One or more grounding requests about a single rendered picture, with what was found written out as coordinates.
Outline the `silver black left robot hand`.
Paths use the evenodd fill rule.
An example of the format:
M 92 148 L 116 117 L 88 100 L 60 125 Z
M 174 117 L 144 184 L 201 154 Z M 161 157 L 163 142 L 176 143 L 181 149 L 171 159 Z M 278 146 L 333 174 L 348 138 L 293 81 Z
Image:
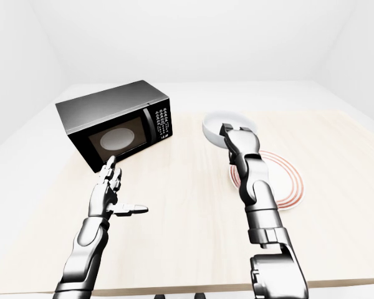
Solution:
M 109 220 L 113 214 L 117 217 L 129 217 L 148 212 L 146 206 L 118 202 L 117 192 L 121 187 L 122 170 L 115 165 L 116 157 L 111 156 L 102 166 L 98 183 L 90 197 L 89 217 L 103 217 Z

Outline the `white bowl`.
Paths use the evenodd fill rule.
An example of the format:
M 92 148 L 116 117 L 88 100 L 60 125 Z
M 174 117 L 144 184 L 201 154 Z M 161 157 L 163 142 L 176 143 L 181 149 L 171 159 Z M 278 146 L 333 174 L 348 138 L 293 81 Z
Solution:
M 202 121 L 202 130 L 206 139 L 217 147 L 227 149 L 224 136 L 220 135 L 223 123 L 232 125 L 234 130 L 245 127 L 257 133 L 257 125 L 241 113 L 231 111 L 215 111 L 208 113 Z

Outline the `white plate with red rings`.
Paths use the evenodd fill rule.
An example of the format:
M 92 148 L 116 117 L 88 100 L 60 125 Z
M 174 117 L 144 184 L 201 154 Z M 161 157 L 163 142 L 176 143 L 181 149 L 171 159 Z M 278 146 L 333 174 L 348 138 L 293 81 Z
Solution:
M 260 150 L 261 158 L 269 168 L 269 180 L 279 210 L 297 207 L 305 196 L 305 184 L 298 169 L 284 157 Z

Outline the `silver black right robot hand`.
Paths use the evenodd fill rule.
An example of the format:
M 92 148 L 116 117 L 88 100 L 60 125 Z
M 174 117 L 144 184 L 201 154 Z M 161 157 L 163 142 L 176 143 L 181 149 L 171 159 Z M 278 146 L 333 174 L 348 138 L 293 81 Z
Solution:
M 224 137 L 224 143 L 229 150 L 229 162 L 237 165 L 245 157 L 260 158 L 260 142 L 256 134 L 248 128 L 240 127 L 236 130 L 229 123 L 223 123 L 220 135 Z

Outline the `black and silver microwave oven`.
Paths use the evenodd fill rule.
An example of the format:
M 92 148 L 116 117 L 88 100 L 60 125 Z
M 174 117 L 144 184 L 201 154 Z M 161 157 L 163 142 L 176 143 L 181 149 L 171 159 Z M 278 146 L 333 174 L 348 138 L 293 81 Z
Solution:
M 64 130 L 97 173 L 111 156 L 121 161 L 173 134 L 170 99 L 144 80 L 56 103 Z M 108 151 L 101 137 L 128 128 L 135 139 L 126 148 Z

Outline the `round glass microwave turntable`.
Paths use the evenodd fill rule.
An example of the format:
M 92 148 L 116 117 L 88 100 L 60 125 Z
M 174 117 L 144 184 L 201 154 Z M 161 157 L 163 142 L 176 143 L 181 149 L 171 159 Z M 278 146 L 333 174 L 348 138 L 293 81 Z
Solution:
M 128 128 L 115 128 L 108 131 L 100 139 L 100 145 L 105 150 L 121 150 L 129 146 L 135 139 L 135 134 Z

